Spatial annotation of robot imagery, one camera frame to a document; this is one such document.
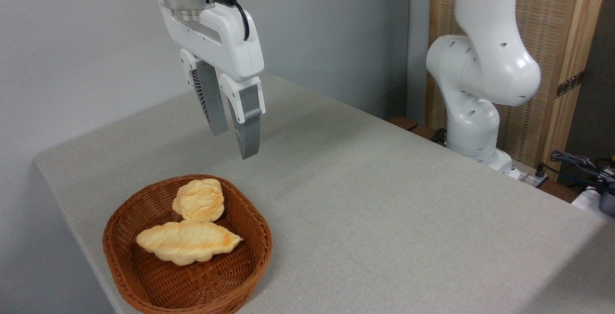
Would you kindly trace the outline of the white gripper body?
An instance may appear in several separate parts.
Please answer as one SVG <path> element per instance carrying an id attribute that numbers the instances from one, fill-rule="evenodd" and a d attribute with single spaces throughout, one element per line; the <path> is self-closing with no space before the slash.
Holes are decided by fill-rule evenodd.
<path id="1" fill-rule="evenodd" d="M 194 56 L 239 82 L 263 71 L 263 53 L 255 23 L 248 12 L 245 14 L 250 34 L 245 41 L 244 23 L 236 8 L 218 3 L 202 10 L 198 21 L 175 18 L 163 1 L 160 1 L 160 9 L 173 40 Z"/>

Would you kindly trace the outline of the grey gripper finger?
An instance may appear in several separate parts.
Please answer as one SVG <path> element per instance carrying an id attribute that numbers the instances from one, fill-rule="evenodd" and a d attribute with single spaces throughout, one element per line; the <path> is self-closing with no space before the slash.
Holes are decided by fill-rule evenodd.
<path id="1" fill-rule="evenodd" d="M 197 94 L 213 135 L 226 132 L 228 124 L 215 68 L 185 49 L 180 50 L 180 59 L 186 79 Z"/>
<path id="2" fill-rule="evenodd" d="M 255 76 L 237 82 L 228 75 L 218 79 L 228 98 L 242 159 L 257 154 L 260 146 L 260 117 L 266 112 L 261 80 Z"/>

